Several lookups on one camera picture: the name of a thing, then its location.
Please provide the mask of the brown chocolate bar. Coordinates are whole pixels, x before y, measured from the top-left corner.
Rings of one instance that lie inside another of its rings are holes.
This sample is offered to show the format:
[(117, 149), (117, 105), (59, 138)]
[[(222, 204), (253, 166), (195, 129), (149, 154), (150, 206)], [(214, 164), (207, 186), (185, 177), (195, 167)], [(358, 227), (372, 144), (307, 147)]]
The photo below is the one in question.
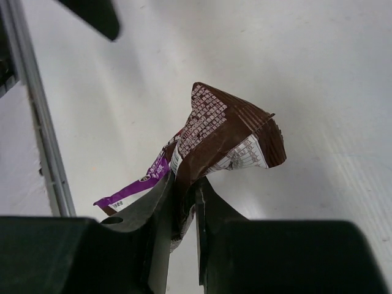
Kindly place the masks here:
[(277, 167), (287, 158), (272, 113), (202, 82), (192, 86), (191, 109), (184, 127), (162, 148), (144, 177), (95, 202), (111, 216), (129, 206), (133, 195), (150, 191), (163, 176), (174, 173), (178, 196), (172, 250), (194, 219), (195, 201), (187, 193), (195, 182), (220, 170)]

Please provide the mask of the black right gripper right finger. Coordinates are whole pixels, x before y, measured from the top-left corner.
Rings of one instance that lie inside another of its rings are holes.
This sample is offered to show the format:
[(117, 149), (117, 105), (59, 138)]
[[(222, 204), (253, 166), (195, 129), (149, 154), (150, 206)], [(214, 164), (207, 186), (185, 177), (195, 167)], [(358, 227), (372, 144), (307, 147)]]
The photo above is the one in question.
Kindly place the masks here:
[(361, 230), (345, 220), (250, 220), (206, 178), (194, 185), (205, 293), (387, 293)]

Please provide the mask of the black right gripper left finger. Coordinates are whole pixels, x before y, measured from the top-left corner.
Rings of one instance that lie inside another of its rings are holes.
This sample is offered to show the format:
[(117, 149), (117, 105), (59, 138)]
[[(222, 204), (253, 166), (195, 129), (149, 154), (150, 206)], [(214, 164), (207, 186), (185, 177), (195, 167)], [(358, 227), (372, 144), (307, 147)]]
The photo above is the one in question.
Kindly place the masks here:
[(2, 293), (165, 293), (172, 173), (102, 222), (1, 218)]

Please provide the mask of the aluminium table frame rail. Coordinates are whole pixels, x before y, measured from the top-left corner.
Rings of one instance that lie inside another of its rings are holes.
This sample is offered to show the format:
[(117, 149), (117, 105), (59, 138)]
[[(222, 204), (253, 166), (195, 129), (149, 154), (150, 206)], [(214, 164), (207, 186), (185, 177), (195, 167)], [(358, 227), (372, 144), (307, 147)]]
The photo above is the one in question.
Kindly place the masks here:
[(36, 54), (20, 1), (1, 1), (1, 16), (20, 81), (27, 86), (40, 166), (55, 216), (75, 217), (76, 210), (61, 159)]

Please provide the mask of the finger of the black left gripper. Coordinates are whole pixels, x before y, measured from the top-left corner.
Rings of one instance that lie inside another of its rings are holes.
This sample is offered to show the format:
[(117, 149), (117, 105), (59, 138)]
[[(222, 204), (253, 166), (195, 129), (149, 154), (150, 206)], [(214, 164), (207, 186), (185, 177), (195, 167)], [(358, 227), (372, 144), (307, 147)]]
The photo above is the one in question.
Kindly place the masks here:
[(111, 0), (59, 0), (110, 41), (119, 37), (119, 19)]

